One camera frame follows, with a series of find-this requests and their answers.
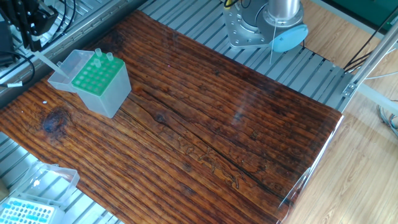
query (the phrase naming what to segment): metal frame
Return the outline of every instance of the metal frame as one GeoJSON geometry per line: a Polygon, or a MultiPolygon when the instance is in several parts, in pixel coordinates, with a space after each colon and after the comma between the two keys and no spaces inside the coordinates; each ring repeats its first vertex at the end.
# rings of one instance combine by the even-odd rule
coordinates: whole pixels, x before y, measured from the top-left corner
{"type": "Polygon", "coordinates": [[[384,58],[388,51],[398,41],[398,22],[396,22],[387,32],[380,44],[373,50],[368,59],[364,62],[356,75],[352,78],[348,86],[345,88],[343,95],[352,97],[358,90],[370,100],[379,104],[381,107],[389,110],[393,114],[398,114],[398,104],[392,102],[376,90],[363,84],[363,81],[376,68],[379,62],[384,58]]]}

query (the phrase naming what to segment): clear plastic lid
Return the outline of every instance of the clear plastic lid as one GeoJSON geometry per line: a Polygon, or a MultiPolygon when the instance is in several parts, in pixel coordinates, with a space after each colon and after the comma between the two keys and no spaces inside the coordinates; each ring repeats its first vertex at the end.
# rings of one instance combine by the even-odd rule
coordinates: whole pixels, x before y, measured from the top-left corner
{"type": "Polygon", "coordinates": [[[16,192],[22,198],[61,206],[68,202],[79,179],[80,176],[74,169],[35,162],[26,172],[16,192]]]}

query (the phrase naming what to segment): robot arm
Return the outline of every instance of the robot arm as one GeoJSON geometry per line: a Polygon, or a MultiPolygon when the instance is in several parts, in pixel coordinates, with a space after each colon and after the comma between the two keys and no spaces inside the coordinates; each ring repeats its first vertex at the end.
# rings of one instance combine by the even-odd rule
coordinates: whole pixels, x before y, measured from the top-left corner
{"type": "Polygon", "coordinates": [[[21,33],[24,47],[35,52],[42,48],[40,36],[48,32],[58,12],[42,0],[0,0],[0,14],[21,33]]]}

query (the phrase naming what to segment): gray metal bar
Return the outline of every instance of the gray metal bar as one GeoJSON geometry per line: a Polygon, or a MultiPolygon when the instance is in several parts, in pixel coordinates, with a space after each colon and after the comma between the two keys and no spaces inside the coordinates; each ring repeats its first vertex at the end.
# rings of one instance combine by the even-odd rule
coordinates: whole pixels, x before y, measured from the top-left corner
{"type": "Polygon", "coordinates": [[[343,94],[353,96],[357,86],[362,84],[366,77],[376,68],[379,62],[384,58],[391,47],[398,41],[398,22],[396,22],[387,32],[380,44],[372,51],[368,59],[364,62],[353,79],[345,88],[343,94]]]}

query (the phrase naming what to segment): silver metal cylinder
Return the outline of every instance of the silver metal cylinder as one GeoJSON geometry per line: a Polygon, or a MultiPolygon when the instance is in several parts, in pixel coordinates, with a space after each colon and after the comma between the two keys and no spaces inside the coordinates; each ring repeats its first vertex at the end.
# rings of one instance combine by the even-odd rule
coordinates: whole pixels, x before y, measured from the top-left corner
{"type": "Polygon", "coordinates": [[[274,19],[287,21],[300,9],[300,0],[269,0],[268,13],[274,19]]]}

